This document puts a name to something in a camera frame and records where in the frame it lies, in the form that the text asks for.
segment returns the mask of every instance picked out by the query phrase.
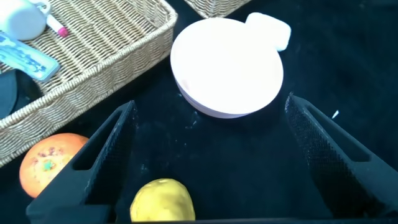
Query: orange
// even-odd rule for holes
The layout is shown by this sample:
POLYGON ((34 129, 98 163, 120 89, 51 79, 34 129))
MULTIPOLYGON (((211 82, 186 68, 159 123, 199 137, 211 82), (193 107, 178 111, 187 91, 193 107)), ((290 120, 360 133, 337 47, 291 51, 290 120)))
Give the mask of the orange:
POLYGON ((78 134, 62 133, 38 142, 27 152, 19 169, 22 188, 36 198, 87 141, 78 134))

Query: white bowl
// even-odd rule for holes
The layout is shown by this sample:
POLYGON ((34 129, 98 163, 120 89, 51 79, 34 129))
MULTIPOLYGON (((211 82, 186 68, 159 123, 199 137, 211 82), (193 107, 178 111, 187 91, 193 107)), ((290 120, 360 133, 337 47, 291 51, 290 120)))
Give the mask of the white bowl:
POLYGON ((245 23, 205 19, 175 39, 170 61, 177 86, 197 110, 237 118, 267 106, 278 94, 283 67, 276 49, 245 23))

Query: white cup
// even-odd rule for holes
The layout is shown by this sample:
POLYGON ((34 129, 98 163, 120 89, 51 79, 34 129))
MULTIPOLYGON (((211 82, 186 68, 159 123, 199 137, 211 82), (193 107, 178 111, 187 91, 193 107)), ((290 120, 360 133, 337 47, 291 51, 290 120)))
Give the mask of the white cup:
POLYGON ((0 30, 18 40, 32 40, 43 33, 51 13, 47 0, 8 0, 0 4, 0 30))

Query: white sponge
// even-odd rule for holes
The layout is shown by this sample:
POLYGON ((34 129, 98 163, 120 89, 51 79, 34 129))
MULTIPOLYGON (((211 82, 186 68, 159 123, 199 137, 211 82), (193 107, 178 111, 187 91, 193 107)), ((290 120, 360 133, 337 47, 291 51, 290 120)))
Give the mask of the white sponge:
POLYGON ((253 35, 268 42, 277 51, 280 52, 287 48, 292 29, 285 22, 254 12, 248 16, 245 24, 253 32, 253 35))

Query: blue package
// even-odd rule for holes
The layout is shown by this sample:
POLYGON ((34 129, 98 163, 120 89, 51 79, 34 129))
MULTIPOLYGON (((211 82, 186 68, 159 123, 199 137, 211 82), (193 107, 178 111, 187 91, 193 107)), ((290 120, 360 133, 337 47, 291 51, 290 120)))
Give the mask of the blue package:
POLYGON ((0 32, 0 61, 42 82, 49 80, 60 69, 60 64, 54 58, 2 32, 0 32))

